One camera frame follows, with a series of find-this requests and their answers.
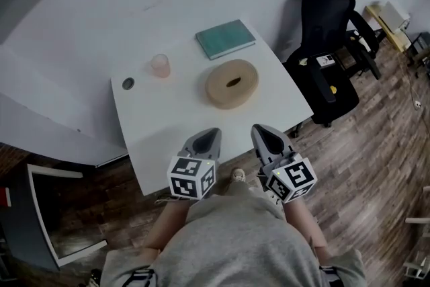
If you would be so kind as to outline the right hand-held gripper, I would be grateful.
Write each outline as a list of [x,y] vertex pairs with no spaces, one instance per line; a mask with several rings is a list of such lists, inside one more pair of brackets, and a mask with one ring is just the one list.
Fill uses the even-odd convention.
[[251,139],[257,157],[265,165],[257,175],[265,191],[273,192],[280,202],[286,204],[313,188],[318,179],[309,159],[293,151],[285,133],[268,125],[254,124]]

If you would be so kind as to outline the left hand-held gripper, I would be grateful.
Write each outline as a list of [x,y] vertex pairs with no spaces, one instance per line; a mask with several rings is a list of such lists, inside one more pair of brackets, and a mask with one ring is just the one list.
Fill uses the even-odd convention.
[[[189,137],[180,152],[172,157],[167,181],[173,196],[201,200],[216,183],[222,132],[209,128]],[[207,157],[192,155],[206,154]]]

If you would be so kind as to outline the person's left forearm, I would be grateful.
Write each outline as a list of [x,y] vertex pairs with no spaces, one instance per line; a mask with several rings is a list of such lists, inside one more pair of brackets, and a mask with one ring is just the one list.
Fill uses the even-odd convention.
[[185,225],[191,200],[168,202],[145,238],[142,252],[155,259]]

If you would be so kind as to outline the person's right forearm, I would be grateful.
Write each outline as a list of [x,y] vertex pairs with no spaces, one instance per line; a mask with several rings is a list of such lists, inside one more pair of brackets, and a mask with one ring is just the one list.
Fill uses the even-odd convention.
[[321,265],[327,265],[331,254],[328,243],[317,221],[305,205],[302,198],[283,205],[286,220],[311,244]]

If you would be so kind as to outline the white table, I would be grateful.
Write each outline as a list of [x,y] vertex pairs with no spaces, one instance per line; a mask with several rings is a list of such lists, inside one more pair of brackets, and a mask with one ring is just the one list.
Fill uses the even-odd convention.
[[[286,131],[307,120],[312,110],[278,57],[260,36],[254,45],[216,60],[206,57],[194,37],[165,51],[171,67],[167,78],[153,75],[150,57],[112,77],[112,89],[128,155],[143,194],[168,186],[171,158],[195,133],[212,127],[222,131],[220,161],[251,150],[256,123]],[[206,97],[211,70],[233,59],[250,62],[259,75],[256,91],[233,110],[215,108]],[[125,78],[135,80],[128,91]]]

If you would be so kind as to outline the person's beige right shoe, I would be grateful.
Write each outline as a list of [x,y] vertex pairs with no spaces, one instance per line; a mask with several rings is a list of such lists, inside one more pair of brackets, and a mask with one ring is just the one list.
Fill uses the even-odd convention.
[[266,186],[267,176],[264,173],[259,172],[257,174],[261,187],[263,188],[264,194],[269,198],[269,200],[274,203],[279,209],[283,210],[283,203],[278,198],[278,196]]

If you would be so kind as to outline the pink translucent cup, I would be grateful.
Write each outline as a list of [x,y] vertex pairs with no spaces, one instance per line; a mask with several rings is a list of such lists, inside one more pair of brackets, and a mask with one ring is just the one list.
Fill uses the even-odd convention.
[[165,54],[156,54],[151,59],[151,68],[155,76],[167,78],[171,73],[169,59]]

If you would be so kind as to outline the white phone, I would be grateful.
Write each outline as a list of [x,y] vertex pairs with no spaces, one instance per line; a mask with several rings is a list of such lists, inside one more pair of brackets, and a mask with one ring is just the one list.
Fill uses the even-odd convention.
[[316,61],[321,69],[325,69],[336,64],[336,61],[331,54],[317,56]]

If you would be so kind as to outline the person in grey shirt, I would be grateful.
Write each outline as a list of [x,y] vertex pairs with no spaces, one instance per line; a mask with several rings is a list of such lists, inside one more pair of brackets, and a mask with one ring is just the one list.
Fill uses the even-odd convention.
[[245,182],[192,204],[183,228],[155,259],[142,248],[110,251],[100,286],[367,287],[358,250],[321,265],[284,208]]

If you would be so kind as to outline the teal book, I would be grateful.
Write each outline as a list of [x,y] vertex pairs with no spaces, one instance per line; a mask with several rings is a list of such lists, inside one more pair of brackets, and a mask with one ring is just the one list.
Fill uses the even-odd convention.
[[196,40],[210,60],[254,45],[256,39],[247,26],[236,19],[196,33]]

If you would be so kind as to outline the black headrest office chair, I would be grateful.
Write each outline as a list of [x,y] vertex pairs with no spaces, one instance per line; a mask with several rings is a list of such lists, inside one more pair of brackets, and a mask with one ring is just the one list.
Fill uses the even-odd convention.
[[[355,0],[302,0],[301,19],[301,45],[283,66],[310,106],[312,121],[329,128],[359,103],[352,76],[371,71],[381,77],[374,61],[379,42],[356,12]],[[321,69],[316,57],[325,54],[336,64]],[[336,94],[330,86],[337,88]]]

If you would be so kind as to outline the light wooden desk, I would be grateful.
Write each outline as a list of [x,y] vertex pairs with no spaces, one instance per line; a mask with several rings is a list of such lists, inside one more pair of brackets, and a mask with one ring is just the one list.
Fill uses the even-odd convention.
[[408,36],[401,30],[396,29],[392,31],[388,25],[384,22],[383,19],[380,18],[379,13],[381,11],[381,7],[377,4],[366,5],[365,7],[368,14],[375,19],[375,21],[380,25],[382,31],[377,35],[377,40],[379,43],[383,41],[383,39],[387,38],[388,41],[397,49],[397,51],[401,53],[405,53],[407,49],[411,46],[411,41]]

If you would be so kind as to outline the white furniture frame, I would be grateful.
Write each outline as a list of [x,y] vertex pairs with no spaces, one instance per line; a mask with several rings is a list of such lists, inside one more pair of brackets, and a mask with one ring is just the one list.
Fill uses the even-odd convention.
[[419,238],[429,240],[429,252],[425,254],[419,263],[411,261],[404,262],[406,268],[405,276],[423,282],[430,273],[430,215],[428,217],[406,217],[406,224],[417,225],[422,233]]

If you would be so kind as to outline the dark desk with white frame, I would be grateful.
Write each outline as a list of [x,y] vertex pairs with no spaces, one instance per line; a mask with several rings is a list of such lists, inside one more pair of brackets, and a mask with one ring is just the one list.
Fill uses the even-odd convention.
[[102,240],[64,257],[59,257],[40,212],[34,185],[35,175],[69,179],[83,178],[81,172],[32,164],[25,164],[19,168],[18,172],[12,174],[7,183],[11,206],[0,210],[0,225],[14,258],[38,268],[58,272],[62,266],[91,255],[108,245],[106,240]]

